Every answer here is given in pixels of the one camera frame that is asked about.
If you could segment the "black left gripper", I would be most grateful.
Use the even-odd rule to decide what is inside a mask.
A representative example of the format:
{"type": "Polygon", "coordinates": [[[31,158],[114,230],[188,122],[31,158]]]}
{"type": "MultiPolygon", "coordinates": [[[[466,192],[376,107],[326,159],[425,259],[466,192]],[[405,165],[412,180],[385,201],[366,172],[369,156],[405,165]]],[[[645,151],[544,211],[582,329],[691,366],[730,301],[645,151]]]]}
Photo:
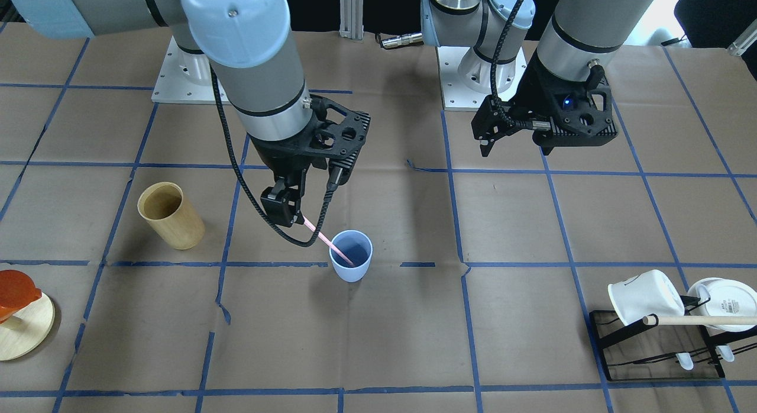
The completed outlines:
{"type": "MultiPolygon", "coordinates": [[[[588,76],[565,80],[547,70],[535,53],[509,101],[513,119],[532,122],[532,140],[544,155],[556,147],[603,146],[617,136],[604,67],[597,60],[584,67],[588,76]]],[[[497,109],[492,96],[484,97],[471,120],[482,157],[489,157],[496,140],[521,130],[513,119],[497,109]]]]}

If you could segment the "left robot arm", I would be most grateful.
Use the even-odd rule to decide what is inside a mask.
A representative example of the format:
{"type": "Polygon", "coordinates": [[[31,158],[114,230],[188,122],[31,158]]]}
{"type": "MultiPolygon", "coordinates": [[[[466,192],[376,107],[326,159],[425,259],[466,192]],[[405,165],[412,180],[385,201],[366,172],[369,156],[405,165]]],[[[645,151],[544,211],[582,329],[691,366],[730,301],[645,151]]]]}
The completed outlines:
{"type": "Polygon", "coordinates": [[[484,98],[471,132],[496,141],[532,131],[544,155],[603,146],[617,130],[606,67],[654,0],[559,0],[511,99],[500,95],[537,11],[534,0],[420,0],[425,44],[467,47],[466,84],[484,98]]]}

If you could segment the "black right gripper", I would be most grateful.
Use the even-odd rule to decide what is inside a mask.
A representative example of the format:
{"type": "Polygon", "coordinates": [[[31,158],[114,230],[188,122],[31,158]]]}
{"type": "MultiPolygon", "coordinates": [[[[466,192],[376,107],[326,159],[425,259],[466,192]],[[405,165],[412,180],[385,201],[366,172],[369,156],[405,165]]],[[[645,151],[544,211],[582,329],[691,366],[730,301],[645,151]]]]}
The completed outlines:
{"type": "Polygon", "coordinates": [[[295,93],[284,100],[248,97],[248,134],[260,159],[273,171],[274,185],[260,200],[273,224],[305,224],[301,199],[310,167],[346,167],[338,184],[349,179],[357,154],[367,141],[370,116],[319,95],[295,93]]]}

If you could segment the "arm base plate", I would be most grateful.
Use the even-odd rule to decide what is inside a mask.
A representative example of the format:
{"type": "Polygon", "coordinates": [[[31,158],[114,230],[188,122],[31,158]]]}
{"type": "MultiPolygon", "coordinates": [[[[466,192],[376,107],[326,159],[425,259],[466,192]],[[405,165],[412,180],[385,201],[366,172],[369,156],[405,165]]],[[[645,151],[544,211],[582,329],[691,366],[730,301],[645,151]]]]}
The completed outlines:
{"type": "MultiPolygon", "coordinates": [[[[478,110],[490,94],[490,63],[478,57],[471,47],[438,47],[437,56],[444,110],[478,110]]],[[[516,94],[526,65],[521,48],[514,60],[497,66],[497,94],[502,101],[511,100],[516,94]]]]}
{"type": "Polygon", "coordinates": [[[183,51],[171,38],[151,99],[160,104],[213,105],[208,58],[183,51]]]}

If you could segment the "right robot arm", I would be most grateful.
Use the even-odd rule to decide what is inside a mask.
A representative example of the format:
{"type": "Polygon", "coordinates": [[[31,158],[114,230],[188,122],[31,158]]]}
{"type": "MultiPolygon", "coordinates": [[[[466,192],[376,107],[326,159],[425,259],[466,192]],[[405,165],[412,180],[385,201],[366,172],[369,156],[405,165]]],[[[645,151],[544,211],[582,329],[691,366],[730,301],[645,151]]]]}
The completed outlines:
{"type": "Polygon", "coordinates": [[[287,0],[11,0],[50,38],[170,27],[177,45],[208,59],[216,101],[235,108],[274,185],[253,202],[271,227],[302,224],[311,167],[329,171],[322,211],[349,180],[370,116],[311,95],[287,0]]]}

